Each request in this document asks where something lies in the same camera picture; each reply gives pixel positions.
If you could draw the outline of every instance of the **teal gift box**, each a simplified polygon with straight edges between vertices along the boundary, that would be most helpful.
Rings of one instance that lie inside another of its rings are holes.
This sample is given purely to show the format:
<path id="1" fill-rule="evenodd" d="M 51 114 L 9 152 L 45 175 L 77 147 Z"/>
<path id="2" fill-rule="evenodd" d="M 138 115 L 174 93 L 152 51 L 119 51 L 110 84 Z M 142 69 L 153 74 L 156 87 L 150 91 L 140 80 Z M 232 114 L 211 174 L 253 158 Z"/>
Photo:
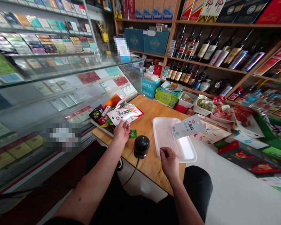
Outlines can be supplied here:
<path id="1" fill-rule="evenodd" d="M 125 28 L 125 39 L 130 51 L 144 52 L 143 30 Z"/>
<path id="2" fill-rule="evenodd" d="M 156 32 L 155 36 L 144 35 L 144 53 L 165 56 L 169 32 Z"/>
<path id="3" fill-rule="evenodd" d="M 149 79 L 143 78 L 143 88 L 150 90 L 150 91 L 156 91 L 156 89 L 159 87 L 160 79 L 158 81 L 152 81 Z"/>

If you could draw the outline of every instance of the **green box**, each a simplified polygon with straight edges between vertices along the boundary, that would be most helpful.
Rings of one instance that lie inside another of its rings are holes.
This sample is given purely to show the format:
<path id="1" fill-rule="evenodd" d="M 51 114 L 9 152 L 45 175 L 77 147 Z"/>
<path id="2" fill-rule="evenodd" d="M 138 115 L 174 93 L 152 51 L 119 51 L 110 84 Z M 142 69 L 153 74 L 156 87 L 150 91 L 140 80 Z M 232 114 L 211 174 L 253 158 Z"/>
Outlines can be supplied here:
<path id="1" fill-rule="evenodd" d="M 167 92 L 163 92 L 158 88 L 156 89 L 155 99 L 174 108 L 176 103 L 179 101 L 181 94 L 182 92 L 179 94 L 179 96 L 174 96 Z"/>

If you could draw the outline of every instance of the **white plastic tray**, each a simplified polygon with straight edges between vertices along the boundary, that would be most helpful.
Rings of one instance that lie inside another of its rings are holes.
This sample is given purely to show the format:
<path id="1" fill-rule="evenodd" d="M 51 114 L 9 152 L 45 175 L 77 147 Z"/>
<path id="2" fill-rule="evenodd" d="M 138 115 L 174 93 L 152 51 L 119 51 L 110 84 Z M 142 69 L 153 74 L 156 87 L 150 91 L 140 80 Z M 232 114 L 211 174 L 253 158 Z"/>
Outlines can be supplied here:
<path id="1" fill-rule="evenodd" d="M 153 119 L 153 131 L 156 145 L 156 153 L 160 159 L 160 148 L 170 147 L 179 157 L 179 163 L 193 163 L 197 160 L 197 153 L 190 137 L 174 140 L 171 127 L 181 122 L 177 118 L 155 117 Z"/>

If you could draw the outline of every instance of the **white snack package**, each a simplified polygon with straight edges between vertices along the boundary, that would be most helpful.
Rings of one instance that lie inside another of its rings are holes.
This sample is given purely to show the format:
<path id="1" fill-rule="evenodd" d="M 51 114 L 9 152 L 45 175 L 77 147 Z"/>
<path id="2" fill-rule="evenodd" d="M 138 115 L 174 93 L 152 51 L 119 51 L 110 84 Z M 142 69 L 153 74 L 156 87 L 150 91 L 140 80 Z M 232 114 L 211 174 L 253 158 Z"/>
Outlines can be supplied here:
<path id="1" fill-rule="evenodd" d="M 172 126 L 174 140 L 201 132 L 205 132 L 205 127 L 197 114 Z"/>

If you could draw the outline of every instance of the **blue gift box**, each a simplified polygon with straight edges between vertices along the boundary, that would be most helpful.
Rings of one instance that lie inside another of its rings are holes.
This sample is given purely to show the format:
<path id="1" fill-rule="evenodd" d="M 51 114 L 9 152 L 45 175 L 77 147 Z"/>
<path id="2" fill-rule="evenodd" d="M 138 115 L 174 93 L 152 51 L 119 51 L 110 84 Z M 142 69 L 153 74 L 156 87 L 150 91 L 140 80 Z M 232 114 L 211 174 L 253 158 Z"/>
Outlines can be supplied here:
<path id="1" fill-rule="evenodd" d="M 125 28 L 125 39 L 130 51 L 144 51 L 143 30 Z"/>
<path id="2" fill-rule="evenodd" d="M 144 53 L 165 56 L 169 32 L 156 32 L 155 36 L 144 35 Z"/>

